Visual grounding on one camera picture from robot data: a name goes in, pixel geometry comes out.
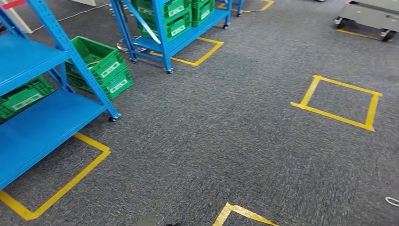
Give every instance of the blue metal shelf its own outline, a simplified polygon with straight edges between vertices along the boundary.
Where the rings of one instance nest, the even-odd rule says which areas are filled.
[[[174,55],[197,37],[202,35],[204,32],[209,30],[212,26],[218,23],[223,17],[227,16],[229,12],[224,9],[215,8],[212,15],[208,17],[199,27],[192,27],[184,34],[180,35],[178,38],[168,42],[165,46],[165,51],[169,55]],[[144,48],[152,49],[157,52],[162,52],[161,45],[150,38],[140,37],[138,39],[132,40],[134,45],[142,46]]]
[[[194,41],[197,37],[206,32],[209,28],[214,26],[220,20],[225,18],[223,28],[226,29],[230,24],[230,11],[232,8],[233,0],[226,0],[226,9],[218,9],[216,8],[212,15],[209,16],[204,22],[201,23],[199,27],[192,27],[187,30],[183,34],[179,35],[175,39],[170,42],[167,42],[167,34],[165,32],[165,23],[163,16],[163,4],[170,0],[152,0],[153,13],[155,16],[155,21],[157,24],[157,31],[159,36],[155,36],[152,30],[149,28],[148,24],[143,20],[137,10],[130,3],[130,0],[122,0],[129,10],[135,15],[136,20],[140,23],[145,30],[149,33],[152,38],[140,37],[138,39],[132,40],[131,34],[129,33],[128,26],[126,24],[126,18],[123,14],[123,9],[119,4],[119,0],[110,0],[111,5],[114,9],[116,21],[120,27],[123,38],[126,42],[126,46],[129,49],[130,60],[135,62],[137,60],[137,55],[141,55],[144,57],[149,57],[155,60],[161,60],[165,64],[165,71],[168,73],[172,73],[174,69],[172,68],[172,63],[170,58],[179,52],[181,49],[186,47],[192,41]],[[149,55],[143,52],[135,51],[134,46],[142,46],[144,48],[148,48],[159,52],[162,54],[162,57],[155,57],[153,55]]]
[[[0,96],[66,61],[69,56],[29,39],[7,33],[0,35]]]
[[[0,125],[0,190],[105,110],[60,89]]]
[[[60,89],[0,125],[0,190],[104,111],[116,111],[43,0],[27,0],[56,48],[32,40],[0,7],[0,96],[48,72]],[[98,100],[80,96],[67,82],[65,61],[73,63]]]

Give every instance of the crate label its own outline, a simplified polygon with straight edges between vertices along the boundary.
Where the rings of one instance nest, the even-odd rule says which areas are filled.
[[[103,73],[101,73],[101,78],[107,77],[113,70],[117,69],[119,67],[120,63],[117,61],[111,67],[107,68]]]
[[[154,15],[154,11],[146,9],[146,8],[141,8],[141,7],[138,8],[138,12],[145,13],[145,14],[152,15],[152,16]]]
[[[19,109],[21,109],[21,108],[23,108],[23,107],[35,102],[36,100],[38,100],[38,99],[40,99],[42,97],[43,97],[42,94],[37,93],[37,94],[31,96],[30,98],[28,98],[28,99],[26,99],[26,100],[24,100],[22,102],[19,102],[16,105],[12,106],[12,108],[17,111],[17,110],[19,110]]]
[[[113,87],[112,89],[110,89],[111,93],[116,92],[117,90],[119,90],[123,85],[125,85],[128,81],[126,79],[124,79],[123,81],[121,81],[118,85],[116,85],[115,87]]]
[[[177,28],[176,30],[172,31],[172,36],[177,35],[178,33],[180,33],[181,31],[184,31],[184,29],[186,29],[185,25],[180,26],[179,28]]]
[[[211,10],[208,9],[205,13],[203,13],[201,15],[201,20],[203,20],[205,17],[207,17],[210,13],[211,13]]]
[[[176,14],[180,13],[183,10],[184,10],[184,6],[179,6],[179,7],[175,8],[175,9],[169,11],[168,14],[169,14],[169,16],[173,16],[173,15],[176,15]]]

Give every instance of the power cord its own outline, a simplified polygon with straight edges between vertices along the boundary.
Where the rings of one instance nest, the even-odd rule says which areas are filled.
[[[389,204],[399,207],[399,200],[394,199],[394,198],[391,198],[391,197],[385,197],[385,200],[386,200]]]
[[[86,10],[86,11],[79,12],[79,13],[77,13],[77,14],[75,14],[75,15],[72,15],[72,16],[69,16],[69,17],[67,17],[67,18],[64,18],[64,19],[61,19],[61,20],[57,20],[57,21],[58,21],[58,22],[61,22],[61,21],[70,19],[70,18],[72,18],[72,17],[75,17],[75,16],[77,16],[77,15],[80,15],[80,14],[82,14],[82,13],[90,12],[90,11],[93,10],[93,9],[102,8],[102,7],[104,7],[104,6],[109,6],[109,4],[104,4],[104,5],[102,5],[102,6],[97,6],[97,7],[91,8],[91,9]],[[36,28],[35,30],[32,31],[32,33],[35,32],[35,31],[37,31],[37,30],[39,30],[39,29],[41,29],[41,28],[43,28],[43,27],[44,27],[44,25],[42,25],[42,26]]]

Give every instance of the yellow tape marking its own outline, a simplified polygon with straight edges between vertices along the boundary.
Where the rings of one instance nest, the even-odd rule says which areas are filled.
[[[378,97],[379,95],[373,95],[371,97],[370,107],[368,108],[366,123],[365,123],[369,128],[373,128],[374,116],[377,110]]]
[[[236,212],[238,214],[241,214],[249,219],[259,221],[261,223],[265,223],[265,224],[268,224],[271,226],[278,226],[278,225],[274,224],[273,222],[269,221],[268,219],[254,213],[254,212],[244,209],[238,205],[231,205],[228,202],[223,207],[222,211],[220,211],[219,215],[217,216],[217,218],[212,226],[222,226],[232,211]]]
[[[104,160],[110,153],[110,148],[100,144],[99,142],[81,134],[76,133],[73,135],[77,139],[99,149],[102,153],[94,159],[85,169],[83,169],[78,175],[76,175],[70,182],[68,182],[63,188],[61,188],[55,195],[47,200],[42,206],[40,206],[34,212],[28,210],[25,206],[20,204],[13,197],[8,195],[4,191],[0,191],[0,201],[9,206],[13,211],[20,215],[25,220],[34,220],[40,217],[46,210],[48,210],[54,203],[56,203],[61,197],[63,197],[69,190],[71,190],[79,181],[81,181],[91,170],[93,170],[102,160]]]
[[[259,11],[265,11],[267,8],[269,8],[271,5],[273,5],[274,1],[272,0],[260,0],[260,1],[266,1],[267,4],[263,6],[261,9],[255,9],[255,10],[242,10],[243,13],[250,13],[250,12],[259,12]],[[227,9],[224,3],[220,3],[217,8],[222,8],[222,9]]]
[[[324,78],[324,77],[322,77],[320,75],[314,75],[313,77],[314,77],[314,79],[313,79],[311,85],[309,86],[308,91],[304,95],[301,103],[298,104],[298,103],[290,102],[292,106],[299,107],[301,109],[308,110],[308,111],[311,111],[311,112],[314,112],[314,113],[317,113],[317,114],[321,114],[321,115],[324,115],[326,117],[329,117],[329,118],[332,118],[332,119],[335,119],[335,120],[338,120],[338,121],[342,121],[342,122],[348,123],[348,124],[353,125],[353,126],[357,126],[357,127],[363,128],[363,129],[370,130],[370,131],[375,131],[374,128],[373,128],[373,121],[374,121],[375,112],[377,110],[378,97],[382,96],[381,93],[375,92],[375,91],[372,91],[372,90],[369,90],[369,89],[365,89],[365,88],[362,88],[362,87],[353,86],[353,85],[350,85],[350,84],[347,84],[347,83],[343,83],[343,82],[340,82],[340,81]],[[325,112],[325,111],[322,111],[322,110],[307,106],[307,104],[308,104],[310,98],[312,97],[312,95],[314,93],[314,90],[316,89],[319,81],[327,81],[327,82],[330,82],[330,83],[333,83],[333,84],[336,84],[336,85],[340,85],[340,86],[343,86],[343,87],[347,87],[347,88],[350,88],[350,89],[358,90],[358,91],[369,93],[369,94],[373,95],[371,97],[370,107],[368,108],[366,123],[363,124],[363,123],[360,123],[360,122],[357,122],[357,121],[346,119],[346,118],[343,118],[341,116],[334,115],[334,114],[331,114],[331,113],[328,113],[328,112]]]
[[[308,91],[305,93],[305,96],[303,97],[301,104],[302,105],[307,105],[314,93],[314,90],[316,90],[317,85],[319,84],[319,81],[321,79],[321,76],[315,75],[313,76],[314,79],[311,83],[311,85],[309,86]]]
[[[350,32],[350,31],[346,31],[346,30],[342,30],[342,29],[337,29],[337,32],[342,32],[342,33],[346,33],[346,34],[353,34],[359,37],[363,37],[363,38],[369,38],[369,39],[375,39],[375,40],[380,40],[377,37],[374,37],[372,35],[367,35],[367,34],[361,34],[361,33],[356,33],[356,32]]]
[[[175,57],[171,57],[171,59],[174,60],[174,61],[178,61],[178,62],[181,62],[181,63],[185,63],[185,64],[188,64],[188,65],[191,65],[191,66],[198,66],[202,62],[204,62],[208,57],[210,57],[218,48],[220,48],[224,44],[224,42],[222,42],[222,41],[216,41],[216,40],[206,39],[206,38],[202,38],[202,37],[198,37],[197,39],[198,40],[202,40],[202,41],[211,42],[211,43],[214,43],[215,45],[210,49],[210,51],[208,51],[205,55],[203,55],[196,62],[190,62],[190,61],[182,60],[182,59],[175,58]],[[154,51],[150,51],[150,54],[158,56],[158,57],[162,56],[162,54],[156,53]]]

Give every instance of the stacked crates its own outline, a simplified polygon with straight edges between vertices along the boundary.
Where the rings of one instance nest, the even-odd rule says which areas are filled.
[[[198,27],[213,12],[215,0],[193,0],[192,1],[192,25]]]
[[[110,100],[133,85],[128,67],[116,48],[82,36],[73,38],[72,44]],[[73,86],[93,93],[73,64],[69,62],[66,62],[66,73]]]
[[[137,9],[141,17],[148,24],[156,36],[159,36],[155,21],[152,0],[132,0],[133,6]],[[166,40],[169,42],[185,31],[192,25],[191,0],[171,0],[162,7],[165,25]],[[138,22],[138,30],[143,37],[150,38],[150,34]]]
[[[55,91],[42,75],[0,96],[0,118],[8,119]]]

